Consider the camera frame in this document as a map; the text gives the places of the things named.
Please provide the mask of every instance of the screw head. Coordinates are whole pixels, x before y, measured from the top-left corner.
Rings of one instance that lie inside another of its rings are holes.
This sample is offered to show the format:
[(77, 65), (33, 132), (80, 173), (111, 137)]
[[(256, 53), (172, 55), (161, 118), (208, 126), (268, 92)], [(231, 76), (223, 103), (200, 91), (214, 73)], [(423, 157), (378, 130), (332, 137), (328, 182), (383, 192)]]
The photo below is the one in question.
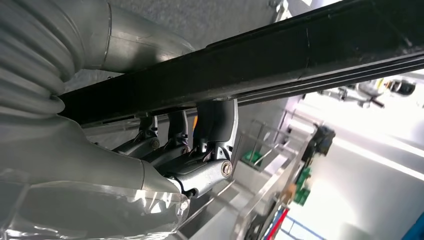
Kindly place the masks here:
[(151, 146), (151, 148), (152, 148), (153, 150), (158, 149), (160, 145), (161, 145), (161, 143), (160, 143), (160, 142), (159, 142), (159, 140), (157, 140), (157, 139), (153, 139), (153, 140), (150, 142), (150, 146)]
[(221, 166), (221, 174), (224, 177), (229, 177), (231, 173), (233, 172), (233, 166), (231, 165), (231, 162), (225, 161), (222, 163)]

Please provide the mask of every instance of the metal fixture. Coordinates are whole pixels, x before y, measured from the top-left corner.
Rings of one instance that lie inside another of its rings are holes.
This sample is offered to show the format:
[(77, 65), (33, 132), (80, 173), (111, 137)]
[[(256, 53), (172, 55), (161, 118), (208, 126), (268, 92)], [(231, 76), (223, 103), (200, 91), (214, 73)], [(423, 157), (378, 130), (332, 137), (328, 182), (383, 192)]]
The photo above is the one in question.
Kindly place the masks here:
[(231, 173), (233, 173), (233, 167), (231, 165), (231, 162), (225, 161), (225, 162), (222, 163), (221, 173), (226, 178), (229, 177), (231, 175)]
[(66, 93), (61, 114), (89, 125), (219, 97), (242, 106), (421, 69), (423, 8), (420, 0), (340, 1)]

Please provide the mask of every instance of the gray metal tube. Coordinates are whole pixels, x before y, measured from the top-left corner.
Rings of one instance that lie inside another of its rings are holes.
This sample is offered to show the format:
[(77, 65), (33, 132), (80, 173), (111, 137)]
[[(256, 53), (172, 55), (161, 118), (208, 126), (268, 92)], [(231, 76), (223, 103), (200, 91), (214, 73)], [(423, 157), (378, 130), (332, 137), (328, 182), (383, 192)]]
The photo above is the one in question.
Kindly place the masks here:
[(149, 163), (91, 144), (76, 122), (57, 116), (65, 107), (57, 96), (82, 68), (128, 73), (191, 51), (102, 0), (0, 1), (0, 167), (38, 182), (177, 191), (150, 166), (145, 179)]

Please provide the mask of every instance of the white wall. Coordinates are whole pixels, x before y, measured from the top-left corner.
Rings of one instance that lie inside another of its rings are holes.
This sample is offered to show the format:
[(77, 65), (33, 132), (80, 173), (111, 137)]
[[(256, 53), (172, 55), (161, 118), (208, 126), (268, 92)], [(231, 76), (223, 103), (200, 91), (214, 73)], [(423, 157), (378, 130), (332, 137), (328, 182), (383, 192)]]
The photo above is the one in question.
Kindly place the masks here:
[(313, 163), (305, 206), (293, 206), (290, 215), (329, 239), (340, 239), (344, 223), (375, 239), (401, 239), (424, 212), (424, 151), (405, 144), (423, 145), (424, 134), (417, 134), (424, 132), (423, 110), (398, 115), (323, 101), (312, 103), (324, 110), (303, 111), (325, 116), (336, 139), (327, 157)]

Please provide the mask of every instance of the machine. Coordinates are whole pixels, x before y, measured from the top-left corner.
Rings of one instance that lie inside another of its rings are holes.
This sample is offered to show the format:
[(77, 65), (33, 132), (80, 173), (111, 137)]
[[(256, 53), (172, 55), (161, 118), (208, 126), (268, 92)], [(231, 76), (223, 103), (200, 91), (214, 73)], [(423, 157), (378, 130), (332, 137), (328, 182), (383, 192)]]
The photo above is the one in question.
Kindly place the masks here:
[[(169, 234), (189, 199), (231, 177), (238, 106), (423, 68), (423, 7), (344, 0), (194, 51), (101, 0), (0, 1), (2, 236)], [(63, 94), (81, 69), (125, 74)], [(82, 131), (134, 118), (139, 135), (113, 151)]]

